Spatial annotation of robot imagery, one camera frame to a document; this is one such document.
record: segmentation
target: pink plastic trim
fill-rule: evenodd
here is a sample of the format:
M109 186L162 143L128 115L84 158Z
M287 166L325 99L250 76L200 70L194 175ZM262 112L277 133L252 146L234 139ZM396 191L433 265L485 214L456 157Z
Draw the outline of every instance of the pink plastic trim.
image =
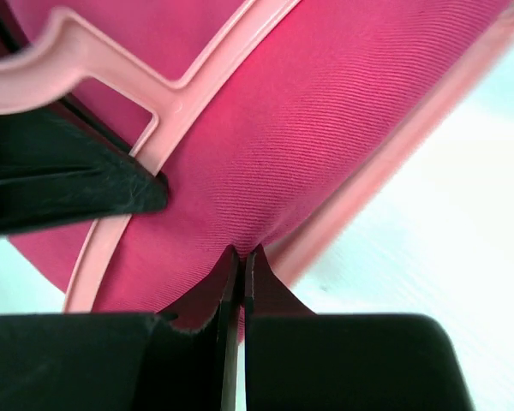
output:
M266 252L288 285L296 281L400 165L514 44L514 3L464 54L370 160L301 226Z
M131 154L157 174L198 115L299 0L247 0L187 73L167 81L69 9L54 9L41 39L0 61L0 114L31 110L93 77L152 113ZM96 220L76 262L65 312L90 311L131 216Z

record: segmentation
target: black plastic part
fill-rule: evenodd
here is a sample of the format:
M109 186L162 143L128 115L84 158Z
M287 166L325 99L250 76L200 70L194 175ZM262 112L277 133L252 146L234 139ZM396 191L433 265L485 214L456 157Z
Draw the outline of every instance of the black plastic part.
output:
M156 315L0 317L0 411L234 411L238 266Z
M260 247L246 266L248 411L470 411L449 337L425 316L315 315Z
M0 57L12 42L0 38ZM167 184L82 114L82 106L64 98L0 116L0 235L166 207Z
M316 315L228 247L157 315L0 317L0 411L233 411L242 299L248 411L473 409L434 320Z

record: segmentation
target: white surface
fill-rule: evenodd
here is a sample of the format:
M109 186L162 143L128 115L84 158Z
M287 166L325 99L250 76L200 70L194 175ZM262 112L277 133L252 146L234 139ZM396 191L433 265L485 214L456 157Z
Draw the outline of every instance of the white surface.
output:
M476 408L514 411L514 51L295 292L317 312L433 315ZM58 311L62 298L0 239L0 313Z

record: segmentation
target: pink fabric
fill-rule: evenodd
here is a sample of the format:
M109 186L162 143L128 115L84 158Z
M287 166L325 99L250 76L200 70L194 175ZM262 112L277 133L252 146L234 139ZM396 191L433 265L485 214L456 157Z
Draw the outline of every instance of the pink fabric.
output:
M241 0L65 0L178 77ZM95 308L158 310L230 243L294 229L367 159L509 0L302 0L236 71L164 167L171 203L133 218ZM57 0L10 0L30 38ZM133 142L148 115L103 86L78 97ZM65 290L89 224L11 241Z

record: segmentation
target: white floor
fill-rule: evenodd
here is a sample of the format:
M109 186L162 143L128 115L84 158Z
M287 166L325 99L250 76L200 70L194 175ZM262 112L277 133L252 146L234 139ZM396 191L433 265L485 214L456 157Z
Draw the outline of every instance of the white floor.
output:
M514 411L514 51L294 290L321 313L433 315L476 409ZM0 313L58 311L62 298L0 239Z

